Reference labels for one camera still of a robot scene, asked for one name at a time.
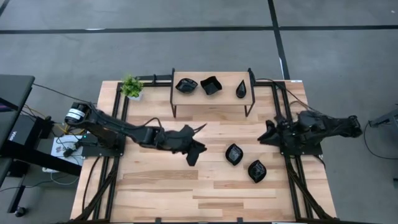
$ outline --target black teardrop object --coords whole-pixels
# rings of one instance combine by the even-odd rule
[[[232,144],[226,150],[225,157],[232,165],[236,166],[242,160],[243,151],[237,145]]]
[[[208,77],[207,79],[200,81],[200,85],[205,90],[207,95],[212,95],[218,90],[223,89],[223,86],[215,76]]]
[[[175,88],[182,93],[191,93],[198,86],[198,83],[190,78],[181,79]]]
[[[250,164],[248,173],[250,178],[254,180],[254,183],[258,183],[266,176],[267,169],[259,160],[256,160]]]
[[[246,96],[246,85],[244,84],[244,80],[242,80],[236,88],[236,96],[238,98],[244,98],[244,96]]]

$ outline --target gray floor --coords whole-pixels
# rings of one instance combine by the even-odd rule
[[[274,0],[280,26],[398,24],[398,2]],[[0,29],[173,26],[270,26],[260,0],[11,0]],[[331,116],[356,114],[362,125],[396,107],[398,30],[283,31],[291,79],[303,80],[309,103]],[[96,101],[103,80],[126,73],[235,71],[281,79],[272,31],[146,34],[0,35],[0,73],[35,75],[36,83]],[[28,105],[61,121],[72,100],[34,88]],[[389,126],[369,129],[376,153],[398,157]],[[398,162],[376,158],[363,138],[323,142],[333,200],[344,220],[396,223]],[[9,179],[2,188],[14,186]],[[0,193],[0,223],[67,220],[73,189],[28,189],[23,218],[6,215],[12,191]]]

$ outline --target wooden table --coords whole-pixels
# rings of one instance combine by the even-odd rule
[[[223,89],[217,91],[212,95],[207,95],[204,89],[200,86],[200,81],[209,77],[215,76],[221,83]],[[175,89],[177,83],[183,78],[190,78],[198,83],[195,90],[190,93],[181,93]],[[246,86],[246,96],[238,98],[236,96],[236,89],[238,85],[244,80]],[[204,105],[204,106],[244,106],[244,114],[248,116],[253,104],[255,103],[254,93],[250,82],[249,72],[174,72],[172,85],[172,111],[174,118],[176,117],[178,105]]]
[[[113,81],[102,84],[98,108],[105,113],[112,112],[116,86]],[[306,102],[303,83],[286,81],[286,87]],[[195,105],[181,106],[179,116],[173,118],[170,88],[145,87],[141,101],[129,102],[127,121],[139,125],[156,116],[165,129],[178,130],[184,124],[196,128],[207,123],[195,136],[206,144],[207,151],[200,154],[195,167],[190,167],[181,154],[141,148],[128,138],[119,165],[111,221],[154,222],[155,217],[165,222],[235,222],[236,217],[247,222],[295,220],[284,158],[277,147],[256,141],[266,131],[265,120],[275,116],[271,88],[259,86],[254,91],[256,105],[247,118],[236,106]],[[123,99],[119,106],[120,116]],[[303,108],[299,104],[292,105],[293,114],[300,110]],[[232,143],[244,151],[242,161],[235,167],[224,155]],[[248,165],[256,159],[267,167],[266,178],[258,184],[247,173]],[[84,161],[71,218],[81,213],[82,196],[94,160]],[[302,160],[309,191],[327,213],[335,216],[323,165],[313,156],[302,156]],[[86,204],[97,191],[101,165],[102,159],[94,169]],[[297,193],[304,217],[302,195],[298,189]],[[105,193],[100,218],[104,217],[107,196]]]

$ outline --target potted plant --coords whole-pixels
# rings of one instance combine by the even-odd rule
[[[130,100],[140,101],[143,87],[144,84],[139,81],[139,78],[134,78],[132,75],[129,75],[123,80],[121,90]]]

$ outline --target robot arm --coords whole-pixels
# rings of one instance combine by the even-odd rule
[[[195,141],[193,136],[205,125],[193,129],[185,125],[180,131],[165,131],[160,125],[157,126],[135,126],[127,122],[111,117],[97,110],[92,104],[73,103],[65,117],[65,122],[76,128],[89,131],[98,138],[102,147],[109,150],[117,147],[118,135],[130,137],[141,147],[158,150],[171,151],[173,154],[181,152],[187,155],[187,162],[194,166],[199,154],[206,151],[204,144]]]
[[[348,118],[331,118],[312,111],[302,111],[298,121],[290,123],[286,120],[278,122],[277,127],[272,121],[266,121],[267,132],[257,140],[261,144],[284,146],[291,149],[303,149],[319,144],[330,136],[356,138],[362,134],[356,116]]]

